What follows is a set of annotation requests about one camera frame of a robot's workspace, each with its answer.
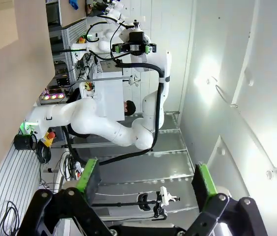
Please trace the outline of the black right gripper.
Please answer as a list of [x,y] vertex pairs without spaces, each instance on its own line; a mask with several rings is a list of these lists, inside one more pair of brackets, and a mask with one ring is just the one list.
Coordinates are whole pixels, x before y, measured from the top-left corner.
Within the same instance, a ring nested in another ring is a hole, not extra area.
[[128,51],[140,53],[156,53],[157,45],[145,44],[144,33],[142,31],[132,31],[129,33],[128,43],[118,43],[112,45],[113,53],[125,53]]

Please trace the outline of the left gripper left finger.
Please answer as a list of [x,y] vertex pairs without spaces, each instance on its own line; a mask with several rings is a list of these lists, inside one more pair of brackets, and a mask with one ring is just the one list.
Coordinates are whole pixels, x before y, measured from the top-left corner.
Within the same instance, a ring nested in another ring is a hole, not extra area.
[[92,208],[101,181],[97,159],[87,161],[79,180],[68,181],[58,193],[35,192],[18,230],[19,236],[52,236],[62,219],[72,219],[87,236],[110,236],[110,230]]

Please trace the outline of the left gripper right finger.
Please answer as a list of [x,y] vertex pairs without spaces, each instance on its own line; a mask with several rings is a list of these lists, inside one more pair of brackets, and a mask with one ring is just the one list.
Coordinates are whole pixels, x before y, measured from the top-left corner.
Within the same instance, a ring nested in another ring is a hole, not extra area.
[[206,164],[196,164],[191,182],[199,215],[186,230],[186,236],[209,236],[218,223],[227,225],[233,236],[266,236],[263,219],[251,197],[238,201],[218,193]]

